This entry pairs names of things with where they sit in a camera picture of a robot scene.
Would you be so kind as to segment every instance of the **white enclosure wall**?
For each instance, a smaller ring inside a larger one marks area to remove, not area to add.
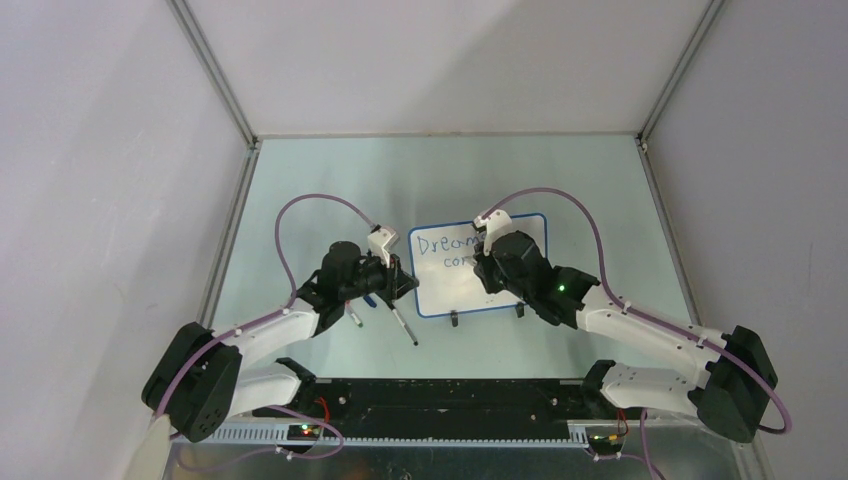
[[[0,476],[116,478],[245,146],[166,2],[0,7]]]
[[[846,475],[846,24],[844,0],[730,2],[649,139],[702,319],[755,329],[780,377],[779,479]]]
[[[189,3],[263,135],[635,133],[709,2]]]

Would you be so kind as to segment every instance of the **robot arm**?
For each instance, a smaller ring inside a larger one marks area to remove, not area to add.
[[[206,352],[177,386],[166,406],[171,424],[192,442],[211,435],[228,417],[266,405],[291,402],[301,381],[280,363],[256,364],[280,348],[312,338],[332,327],[344,314],[345,302],[374,293],[394,308],[394,301],[418,286],[401,269],[389,248],[397,234],[377,227],[362,255],[351,242],[336,242],[321,268],[297,290],[294,302],[251,324]],[[197,323],[183,326],[144,387],[142,400],[156,410],[165,389],[188,359],[212,341],[215,332]]]
[[[474,220],[486,231],[475,246],[474,273],[487,293],[508,290],[551,325],[600,334],[641,350],[669,369],[636,368],[599,360],[583,383],[585,400],[596,411],[647,407],[697,416],[711,430],[737,442],[750,442],[769,398],[738,367],[706,349],[709,340],[741,358],[773,388],[777,376],[759,337],[743,327],[732,334],[688,325],[701,341],[691,342],[628,314],[609,297],[597,278],[570,267],[552,266],[535,241],[517,231],[497,210]],[[671,323],[685,324],[663,318]]]

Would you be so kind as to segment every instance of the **whiteboard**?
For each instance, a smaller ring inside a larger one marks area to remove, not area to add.
[[[517,230],[530,235],[542,255],[548,252],[548,220],[541,213],[512,217]],[[416,227],[409,231],[412,274],[420,285],[415,289],[418,315],[424,318],[512,307],[518,298],[503,291],[486,293],[474,275],[474,245],[486,238],[471,222]]]

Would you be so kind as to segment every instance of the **purple cable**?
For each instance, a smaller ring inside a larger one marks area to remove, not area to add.
[[[589,455],[592,458],[595,458],[595,455],[597,455],[591,448],[587,448],[586,450],[583,450],[583,451],[586,452],[586,454]],[[648,470],[656,473],[657,476],[660,477],[660,480],[666,480],[665,475],[662,474],[662,472],[660,471],[659,468],[657,468],[655,465],[652,465],[652,464],[646,462],[645,459],[640,457],[639,455],[631,455],[629,453],[622,453],[621,458],[629,458],[630,460],[638,460],[639,462],[642,463],[642,465],[645,465],[645,467],[647,467]],[[616,456],[616,455],[598,455],[598,461],[601,461],[601,460],[619,460],[619,457]]]
[[[264,317],[259,317],[256,320],[245,323],[240,328],[244,331],[250,330],[251,328],[262,325],[263,323],[282,315],[282,313],[283,313],[283,309],[275,310],[275,311],[269,313],[268,315],[265,315]],[[197,361],[200,360],[200,357],[202,357],[212,347],[214,347],[215,345],[218,345],[219,343],[223,342],[224,340],[232,337],[233,335],[235,335],[235,333],[236,333],[236,329],[233,328],[232,330],[228,330],[228,331],[222,333],[221,335],[218,335],[217,337],[210,340],[209,343],[200,347],[196,352],[194,352],[194,355],[189,357],[189,359],[186,361],[185,365],[183,365],[182,368],[180,368],[180,370],[174,376],[174,379],[171,380],[171,383],[168,385],[168,388],[165,389],[165,394],[162,395],[162,399],[159,400],[159,406],[156,408],[156,417],[157,418],[161,417],[162,415],[165,414],[165,408],[168,406],[168,402],[171,401],[171,397],[174,395],[174,390],[177,389],[177,385],[180,384],[180,381],[182,381],[182,379],[185,378],[186,374],[188,373],[189,369],[191,369],[192,365],[197,363]]]
[[[280,262],[283,264],[283,269],[286,271],[286,276],[289,278],[289,283],[291,284],[292,294],[289,298],[289,303],[286,306],[290,306],[294,303],[294,299],[297,296],[297,283],[294,281],[294,275],[291,273],[291,268],[289,268],[289,262],[286,261],[286,257],[283,255],[283,247],[280,244],[280,221],[283,219],[283,214],[295,203],[300,202],[301,200],[307,200],[309,198],[323,198],[325,200],[332,200],[334,202],[341,203],[359,215],[365,223],[368,224],[368,227],[373,229],[377,226],[376,223],[372,222],[367,215],[362,213],[362,210],[356,208],[356,206],[347,200],[336,197],[335,195],[327,195],[326,193],[308,193],[306,195],[301,195],[299,197],[295,197],[289,201],[289,203],[283,205],[283,208],[280,209],[280,213],[277,214],[277,222],[274,224],[274,243],[277,245],[277,255],[280,257]]]
[[[362,210],[356,208],[355,205],[348,202],[347,200],[345,200],[343,198],[336,197],[334,195],[327,195],[327,194],[324,194],[324,193],[310,193],[310,194],[301,195],[299,197],[293,198],[291,201],[286,203],[283,206],[283,208],[280,209],[280,213],[277,214],[277,221],[274,224],[274,241],[275,241],[276,246],[277,246],[277,255],[280,256],[280,262],[282,262],[283,269],[285,269],[286,275],[288,276],[289,282],[291,283],[291,290],[292,290],[291,297],[289,297],[288,302],[286,302],[286,305],[283,308],[275,310],[275,311],[269,313],[268,315],[257,318],[256,320],[250,321],[250,322],[242,325],[241,327],[234,327],[231,330],[228,330],[228,331],[222,333],[221,335],[218,335],[217,337],[213,338],[211,341],[209,341],[209,343],[200,347],[200,349],[198,349],[196,352],[194,352],[194,355],[189,357],[189,359],[186,361],[185,365],[183,365],[182,368],[180,368],[180,370],[174,376],[174,379],[171,380],[171,383],[168,385],[168,388],[165,389],[165,393],[162,395],[162,399],[159,400],[159,406],[156,408],[156,417],[157,418],[161,417],[162,415],[165,414],[165,408],[168,406],[168,402],[171,401],[171,397],[174,395],[174,391],[177,389],[177,385],[179,385],[180,382],[182,381],[182,379],[185,378],[186,374],[191,369],[192,365],[197,363],[197,361],[200,360],[200,358],[204,354],[206,354],[206,352],[208,352],[215,345],[217,345],[217,344],[221,343],[222,341],[224,341],[224,340],[232,337],[233,335],[235,335],[236,329],[241,328],[242,331],[247,331],[247,330],[250,330],[251,328],[258,327],[259,325],[262,325],[262,324],[276,318],[277,316],[281,315],[283,313],[283,309],[290,307],[294,303],[294,299],[296,298],[296,295],[297,295],[297,285],[295,284],[295,281],[294,281],[294,275],[292,275],[292,273],[291,273],[291,268],[289,268],[289,264],[288,264],[288,262],[286,262],[286,257],[283,255],[283,248],[280,245],[280,220],[283,219],[283,214],[286,213],[286,211],[289,208],[291,208],[292,205],[294,205],[297,202],[300,202],[301,200],[306,200],[306,199],[309,199],[309,198],[323,198],[323,199],[326,199],[326,200],[332,200],[334,202],[338,202],[338,203],[341,203],[343,205],[346,205],[351,210],[356,212],[363,220],[365,220],[365,223],[367,223],[370,228],[374,228],[374,226],[375,226],[374,222],[372,222],[371,219],[368,218],[367,215],[362,213]]]
[[[488,211],[486,211],[486,213],[483,214],[483,218],[488,218],[489,215],[491,215],[495,210],[497,210],[507,202],[513,200],[514,198],[530,193],[553,193],[554,195],[559,195],[560,197],[563,197],[573,203],[575,206],[577,206],[577,208],[580,209],[581,212],[583,212],[583,215],[586,217],[586,220],[589,221],[589,226],[592,227],[592,233],[595,236],[595,244],[598,247],[598,269],[601,273],[601,284],[604,287],[604,291],[606,292],[607,296],[609,296],[610,300],[616,304],[616,306],[622,309],[625,308],[624,302],[622,302],[618,298],[618,296],[613,293],[612,288],[609,285],[609,281],[607,280],[607,269],[604,260],[604,246],[601,243],[601,233],[598,230],[598,225],[595,223],[595,219],[592,217],[592,214],[589,213],[589,210],[586,208],[586,206],[583,205],[580,200],[577,200],[577,198],[575,198],[573,195],[563,192],[562,190],[549,187],[535,187],[519,190],[492,206],[492,208],[490,208]],[[630,307],[628,312],[633,313],[635,316],[640,317],[643,320],[646,320],[654,325],[674,332],[693,342],[698,342],[700,340],[700,338],[694,333],[691,333],[684,328],[674,325],[673,323],[666,322],[665,320],[657,318],[649,313],[643,312],[637,308]],[[780,400],[780,397],[777,396],[777,393],[775,393],[774,389],[772,389],[771,386],[761,376],[759,376],[757,372],[754,371],[754,369],[749,367],[748,364],[740,360],[739,357],[737,357],[736,355],[733,355],[727,350],[719,347],[710,340],[704,340],[703,345],[709,348],[710,350],[718,353],[719,355],[723,356],[724,358],[730,360],[734,365],[739,367],[743,372],[750,376],[754,380],[754,382],[756,382],[757,385],[759,385],[760,388],[762,388],[763,391],[768,394],[769,398],[771,398],[771,401],[774,402],[774,406],[777,407],[777,410],[780,412],[780,416],[783,418],[783,428],[773,428],[760,425],[760,430],[766,433],[772,433],[777,435],[786,434],[792,431],[792,417],[789,415],[789,410],[786,408],[786,405],[784,405],[783,401]]]
[[[295,418],[299,418],[303,421],[309,422],[311,425],[319,425],[319,426],[333,432],[333,434],[336,436],[336,438],[339,439],[339,444],[336,446],[336,448],[330,450],[327,453],[322,453],[320,455],[307,455],[305,453],[295,453],[295,452],[291,452],[289,450],[286,450],[282,447],[262,447],[262,448],[257,448],[256,450],[251,450],[247,453],[243,453],[243,454],[239,455],[238,457],[233,458],[232,460],[228,460],[228,461],[226,461],[222,464],[215,465],[215,466],[212,466],[212,467],[190,467],[188,465],[185,465],[182,462],[182,460],[180,460],[179,457],[177,457],[177,465],[179,465],[180,468],[182,468],[183,470],[186,470],[186,471],[192,472],[192,473],[210,473],[210,472],[218,472],[220,470],[224,470],[226,468],[229,468],[229,467],[235,465],[236,463],[241,462],[242,460],[246,460],[246,459],[248,459],[248,458],[250,458],[254,455],[259,455],[259,454],[262,454],[262,453],[284,453],[284,454],[286,454],[286,456],[291,455],[292,458],[302,458],[304,460],[320,460],[322,458],[327,458],[327,457],[330,457],[330,456],[333,456],[333,455],[339,453],[341,451],[342,447],[344,447],[344,442],[345,442],[344,436],[341,434],[341,432],[339,432],[334,426],[330,425],[329,423],[326,423],[323,420],[319,420],[317,418],[307,417],[306,415],[300,414],[300,413],[295,412],[294,410],[290,410],[286,407],[278,407],[276,405],[269,405],[268,408],[270,408],[272,410],[277,410],[278,412],[285,413],[286,415],[290,415],[290,416],[295,417]]]

